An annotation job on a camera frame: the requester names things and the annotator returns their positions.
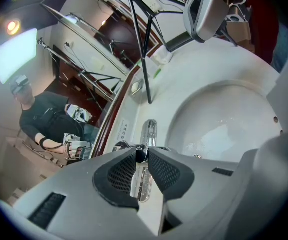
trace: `man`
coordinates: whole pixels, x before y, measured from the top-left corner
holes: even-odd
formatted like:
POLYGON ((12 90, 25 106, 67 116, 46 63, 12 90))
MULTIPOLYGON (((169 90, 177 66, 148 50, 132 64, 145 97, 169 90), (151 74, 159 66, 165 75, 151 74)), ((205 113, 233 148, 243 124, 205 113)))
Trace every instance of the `man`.
POLYGON ((64 135, 76 135, 81 141, 90 143, 87 150, 79 148, 76 157, 88 159, 99 129, 87 123, 78 122, 68 115, 69 98, 45 91, 36 97, 25 75, 15 77, 11 82, 11 93, 21 103, 20 128, 43 149, 64 154, 71 158, 72 145, 63 144, 64 135))

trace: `vr headset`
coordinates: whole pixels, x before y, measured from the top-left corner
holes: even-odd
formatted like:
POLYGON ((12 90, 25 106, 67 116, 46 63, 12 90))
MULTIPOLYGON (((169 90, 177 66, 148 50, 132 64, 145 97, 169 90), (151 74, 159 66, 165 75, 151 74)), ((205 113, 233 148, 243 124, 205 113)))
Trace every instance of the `vr headset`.
POLYGON ((18 94, 25 86, 29 85, 30 81, 26 75, 20 75, 15 82, 11 85, 11 93, 18 94))

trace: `white basin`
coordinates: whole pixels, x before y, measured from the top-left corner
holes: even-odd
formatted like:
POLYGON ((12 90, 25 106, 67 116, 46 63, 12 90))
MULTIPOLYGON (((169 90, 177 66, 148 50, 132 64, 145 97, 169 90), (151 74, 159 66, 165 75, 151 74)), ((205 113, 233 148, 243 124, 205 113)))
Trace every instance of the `white basin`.
POLYGON ((281 134, 265 97, 241 85, 211 85, 181 106, 167 135, 166 146, 186 156, 239 162, 281 134))

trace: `black panel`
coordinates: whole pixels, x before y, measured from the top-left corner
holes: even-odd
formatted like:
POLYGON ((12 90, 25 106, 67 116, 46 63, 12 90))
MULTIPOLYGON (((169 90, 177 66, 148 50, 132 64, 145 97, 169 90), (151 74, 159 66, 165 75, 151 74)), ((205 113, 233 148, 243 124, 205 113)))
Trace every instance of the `black panel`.
POLYGON ((65 195, 55 193, 50 194, 38 209, 28 218, 28 220, 40 228, 46 229, 60 209, 65 198, 65 195))
POLYGON ((196 26, 198 22, 198 18, 201 14, 201 9, 203 6, 204 0, 194 0, 189 8, 189 13, 192 18, 193 24, 196 26))
POLYGON ((194 39, 189 35, 189 33, 184 32, 177 37, 173 38, 172 40, 168 41, 166 46, 167 49, 172 53, 178 48, 188 44, 189 42, 193 41, 194 39))
POLYGON ((148 170, 166 201, 181 198, 194 182, 194 172, 159 152, 148 150, 148 170))
POLYGON ((229 176, 229 177, 231 177, 234 173, 234 171, 232 171, 232 170, 222 169, 222 168, 218 168, 218 167, 216 167, 214 170, 212 170, 212 172, 217 173, 217 174, 222 174, 225 176, 229 176))
POLYGON ((102 165, 93 176, 93 186, 113 206, 139 209, 138 200, 130 196, 136 171, 135 148, 102 165))

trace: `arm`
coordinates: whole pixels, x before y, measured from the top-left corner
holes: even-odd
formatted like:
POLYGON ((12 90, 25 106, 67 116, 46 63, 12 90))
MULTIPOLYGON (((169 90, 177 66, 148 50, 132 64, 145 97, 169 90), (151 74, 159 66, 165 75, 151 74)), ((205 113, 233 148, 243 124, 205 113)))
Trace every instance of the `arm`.
MULTIPOLYGON (((35 136, 35 142, 37 144, 40 144, 41 139, 44 139, 44 138, 45 138, 45 136, 42 133, 38 133, 35 136)), ((58 153, 58 154, 64 154, 66 151, 65 146, 62 143, 55 142, 51 139, 45 140, 43 143, 43 146, 48 151, 58 153)))
MULTIPOLYGON (((45 136, 42 133, 38 133, 35 136, 35 142, 40 144, 41 139, 44 139, 44 138, 45 138, 45 136)), ((68 143, 66 145, 63 145, 62 143, 58 143, 58 142, 55 142, 55 141, 53 141, 51 139, 47 139, 47 140, 44 141, 43 146, 48 151, 51 151, 51 152, 54 152, 54 153, 58 153, 58 154, 63 154, 63 155, 65 155, 65 156, 70 158, 71 155, 72 155, 72 147, 71 146, 69 147, 69 154, 68 154, 68 145, 69 144, 70 143, 68 143)), ((81 153, 82 153, 82 149, 79 148, 77 150, 76 155, 80 156, 81 153)))

